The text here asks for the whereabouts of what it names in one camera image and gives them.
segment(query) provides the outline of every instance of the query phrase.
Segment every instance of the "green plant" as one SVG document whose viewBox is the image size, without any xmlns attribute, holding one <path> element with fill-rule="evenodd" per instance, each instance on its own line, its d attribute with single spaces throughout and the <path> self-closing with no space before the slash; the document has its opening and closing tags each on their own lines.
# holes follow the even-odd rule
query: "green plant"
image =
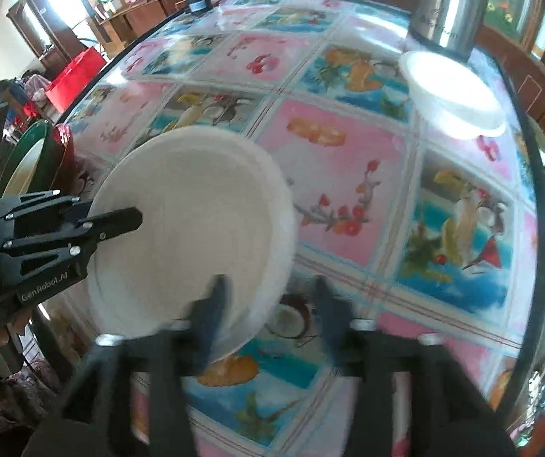
<svg viewBox="0 0 545 457">
<path fill-rule="evenodd" d="M 321 84 L 328 90 L 342 82 L 340 65 L 322 65 L 317 69 L 313 77 L 317 84 Z"/>
<path fill-rule="evenodd" d="M 241 428 L 237 433 L 254 442 L 268 444 L 273 441 L 272 439 L 279 430 L 275 421 L 281 414 L 291 409 L 297 403 L 298 400 L 295 400 L 271 415 L 262 417 L 258 413 L 255 392 L 249 392 L 245 398 L 245 408 L 235 412 L 235 419 L 241 424 Z"/>
<path fill-rule="evenodd" d="M 406 115 L 406 107 L 404 106 L 404 104 L 405 103 L 391 103 L 385 97 L 383 97 L 380 102 L 380 106 L 382 107 L 385 115 L 400 121 L 406 121 L 408 119 L 408 115 Z"/>
<path fill-rule="evenodd" d="M 508 38 L 513 41 L 520 41 L 520 33 L 516 29 L 515 19 L 509 21 L 506 18 L 507 14 L 503 8 L 496 8 L 493 11 L 487 11 L 484 14 L 484 23 L 487 26 L 494 27 L 495 29 L 501 31 Z"/>
</svg>

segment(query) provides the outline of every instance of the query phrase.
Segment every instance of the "white plate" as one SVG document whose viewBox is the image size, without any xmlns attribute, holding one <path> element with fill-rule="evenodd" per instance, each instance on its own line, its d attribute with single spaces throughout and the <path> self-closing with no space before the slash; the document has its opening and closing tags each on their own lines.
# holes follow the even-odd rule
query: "white plate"
<svg viewBox="0 0 545 457">
<path fill-rule="evenodd" d="M 417 110 L 447 135 L 475 139 L 505 132 L 505 115 L 493 92 L 464 65 L 430 51 L 408 51 L 399 66 Z"/>
<path fill-rule="evenodd" d="M 545 134 L 543 133 L 542 128 L 539 126 L 539 123 L 531 115 L 527 115 L 529 124 L 533 128 L 535 133 L 535 139 L 537 141 L 537 147 L 539 148 L 540 157 L 542 158 L 543 166 L 545 166 Z"/>
<path fill-rule="evenodd" d="M 8 180 L 3 196 L 27 193 L 31 179 L 34 177 L 35 170 L 38 167 L 43 145 L 44 139 L 40 139 L 27 151 L 27 154 L 22 158 L 14 173 L 12 173 L 10 180 Z"/>
<path fill-rule="evenodd" d="M 292 193 L 262 148 L 219 128 L 185 127 L 132 152 L 90 215 L 136 206 L 135 232 L 101 242 L 87 286 L 102 331 L 150 334 L 185 316 L 224 273 L 232 296 L 213 359 L 256 335 L 284 292 L 296 246 Z"/>
</svg>

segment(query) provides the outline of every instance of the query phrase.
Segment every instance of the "red container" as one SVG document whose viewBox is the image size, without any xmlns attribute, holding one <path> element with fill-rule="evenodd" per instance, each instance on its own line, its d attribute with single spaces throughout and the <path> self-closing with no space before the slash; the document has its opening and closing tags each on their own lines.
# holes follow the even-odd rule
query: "red container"
<svg viewBox="0 0 545 457">
<path fill-rule="evenodd" d="M 95 48 L 83 51 L 48 86 L 46 96 L 62 113 L 106 65 L 107 62 Z"/>
</svg>

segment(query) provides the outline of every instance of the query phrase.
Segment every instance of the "table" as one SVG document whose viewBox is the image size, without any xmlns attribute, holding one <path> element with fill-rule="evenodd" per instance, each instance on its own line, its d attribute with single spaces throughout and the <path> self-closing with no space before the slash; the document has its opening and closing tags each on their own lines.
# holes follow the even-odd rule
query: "table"
<svg viewBox="0 0 545 457">
<path fill-rule="evenodd" d="M 341 455 L 356 385 L 325 362 L 305 293 L 319 274 L 379 329 L 438 332 L 496 406 L 527 328 L 538 248 L 529 156 L 496 63 L 475 50 L 469 66 L 508 129 L 460 141 L 410 102 L 397 62 L 420 45 L 407 37 L 407 13 L 345 0 L 215 5 L 159 26 L 64 119 L 79 160 L 74 193 L 84 198 L 133 149 L 192 124 L 252 139 L 292 188 L 301 225 L 287 295 L 236 355 L 185 380 L 201 455 Z M 83 284 L 46 307 L 78 360 L 71 339 L 97 334 Z M 144 435 L 147 384 L 136 386 Z M 401 456 L 405 375 L 396 387 Z"/>
</svg>

